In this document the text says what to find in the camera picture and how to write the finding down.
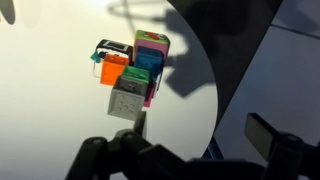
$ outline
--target white surface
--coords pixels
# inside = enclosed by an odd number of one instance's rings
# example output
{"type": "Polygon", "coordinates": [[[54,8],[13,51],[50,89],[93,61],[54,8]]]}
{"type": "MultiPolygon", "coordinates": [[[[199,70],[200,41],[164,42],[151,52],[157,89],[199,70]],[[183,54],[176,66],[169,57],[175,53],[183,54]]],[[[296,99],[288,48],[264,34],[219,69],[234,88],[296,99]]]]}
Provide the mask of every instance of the white surface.
{"type": "MultiPolygon", "coordinates": [[[[1,17],[0,179],[63,179],[83,140],[92,136],[111,140],[116,131],[132,127],[132,121],[107,115],[111,87],[92,76],[89,59],[103,38],[133,43],[127,20],[107,11],[113,2],[15,0],[15,24],[8,25],[1,17]]],[[[131,7],[147,17],[163,17],[167,9],[172,7],[166,1],[131,7]]],[[[215,126],[216,87],[207,83],[181,97],[166,79],[179,70],[195,76],[181,79],[185,83],[181,88],[197,77],[213,81],[204,50],[195,37],[187,46],[165,23],[133,22],[139,29],[167,34],[170,56],[191,52],[182,59],[190,65],[179,66],[180,60],[165,68],[157,98],[146,109],[147,140],[185,160],[200,157],[215,126]]],[[[195,36],[181,17],[177,22],[181,32],[195,36]]]]}
{"type": "Polygon", "coordinates": [[[225,158],[265,165],[244,135],[247,113],[316,145],[320,140],[320,41],[270,28],[219,124],[225,158]]]}
{"type": "Polygon", "coordinates": [[[272,24],[320,36],[320,1],[283,0],[272,24]]]}

